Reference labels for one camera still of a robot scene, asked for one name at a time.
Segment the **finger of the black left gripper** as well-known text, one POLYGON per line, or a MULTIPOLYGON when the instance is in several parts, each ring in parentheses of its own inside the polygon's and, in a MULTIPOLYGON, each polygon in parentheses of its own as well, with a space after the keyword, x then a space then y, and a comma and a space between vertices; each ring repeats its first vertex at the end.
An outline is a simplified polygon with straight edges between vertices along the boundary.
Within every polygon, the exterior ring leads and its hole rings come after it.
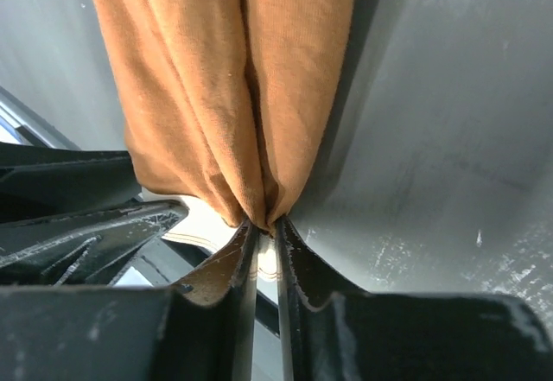
POLYGON ((125 203, 141 191, 126 151, 1 144, 1 221, 125 203))
POLYGON ((188 215, 172 200, 1 225, 1 284, 110 285, 148 243, 188 215))

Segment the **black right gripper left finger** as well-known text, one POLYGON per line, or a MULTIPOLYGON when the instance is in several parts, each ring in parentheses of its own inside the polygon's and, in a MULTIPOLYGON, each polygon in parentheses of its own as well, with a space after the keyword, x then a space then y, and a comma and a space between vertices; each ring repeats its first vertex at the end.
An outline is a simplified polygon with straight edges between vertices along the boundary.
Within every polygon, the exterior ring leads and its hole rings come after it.
POLYGON ((244 222, 165 287, 2 288, 2 379, 249 379, 257 238, 244 222))

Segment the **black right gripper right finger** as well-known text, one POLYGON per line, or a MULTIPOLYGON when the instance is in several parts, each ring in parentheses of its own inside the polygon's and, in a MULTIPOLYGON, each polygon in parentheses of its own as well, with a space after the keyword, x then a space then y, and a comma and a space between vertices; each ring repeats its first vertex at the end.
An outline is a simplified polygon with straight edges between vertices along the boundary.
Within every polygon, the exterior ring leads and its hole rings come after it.
POLYGON ((549 380, 552 343, 521 300, 376 294, 276 224, 279 330, 287 380, 549 380))

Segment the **mustard brown underwear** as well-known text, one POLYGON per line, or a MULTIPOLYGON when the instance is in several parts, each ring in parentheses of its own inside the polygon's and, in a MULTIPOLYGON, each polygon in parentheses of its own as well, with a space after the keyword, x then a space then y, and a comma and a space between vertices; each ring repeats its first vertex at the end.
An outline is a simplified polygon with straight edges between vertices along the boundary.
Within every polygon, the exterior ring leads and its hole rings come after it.
POLYGON ((149 196, 169 237, 218 251, 300 197, 334 104, 354 0, 93 0, 149 196))

